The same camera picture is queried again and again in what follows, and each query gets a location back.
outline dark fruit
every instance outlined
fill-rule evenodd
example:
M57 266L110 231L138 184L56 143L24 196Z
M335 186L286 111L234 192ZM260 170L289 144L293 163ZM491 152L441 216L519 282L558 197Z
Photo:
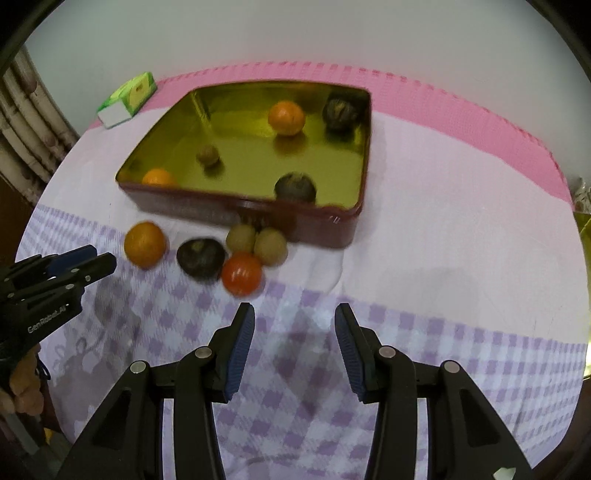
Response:
M204 167L211 167L220 160L220 152L213 145L205 145L197 153L198 162Z
M199 281L217 280L226 260L226 251L214 238L193 238L177 250L177 262L183 271Z
M352 129L359 118L359 109L348 100L332 98L322 110L322 120L326 128L335 132Z
M316 187L308 175L293 171L277 180L275 197L279 200L314 203Z
M287 258L287 241L279 230L265 228L256 236L254 253L267 267L281 265Z

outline orange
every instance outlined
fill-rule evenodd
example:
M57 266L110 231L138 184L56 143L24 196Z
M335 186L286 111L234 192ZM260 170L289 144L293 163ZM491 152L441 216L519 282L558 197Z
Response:
M269 110L269 125L279 135L292 136L301 132L306 124L304 111L289 100L277 102Z
M143 270L156 265L166 252L167 241L158 225L141 222L134 225L123 244L123 250L130 262Z
M169 171L163 168L153 168L142 179L144 185L155 185L158 187L175 187L177 181Z

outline passion fruit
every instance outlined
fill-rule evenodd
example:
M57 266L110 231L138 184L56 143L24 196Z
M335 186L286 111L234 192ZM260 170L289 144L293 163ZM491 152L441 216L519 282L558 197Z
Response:
M343 98L331 98L322 110L322 120L326 128L333 132L344 132L353 129L359 119L359 109Z
M226 251L214 238L193 238L177 250L177 262L183 271L197 281L215 281L226 261Z
M275 183L275 197L279 200L314 203L316 186L305 173L291 172Z

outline finger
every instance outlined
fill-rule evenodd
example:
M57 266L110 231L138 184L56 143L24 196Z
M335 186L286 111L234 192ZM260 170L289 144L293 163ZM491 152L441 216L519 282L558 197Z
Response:
M43 395L39 389L29 388L14 400L17 412L39 415L43 411Z
M23 359L17 363L14 372L10 376L10 389L15 395L20 395L24 392L30 385L31 381L33 380L35 375L35 370L37 369L37 346L33 347L28 353L23 357Z
M0 388L0 413L14 413L14 402L10 395Z

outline green tissue box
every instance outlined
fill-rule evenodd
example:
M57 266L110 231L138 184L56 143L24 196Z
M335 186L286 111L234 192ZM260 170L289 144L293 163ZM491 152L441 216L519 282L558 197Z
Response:
M156 91L156 82L150 72L142 73L121 85L97 110L107 128L132 118Z

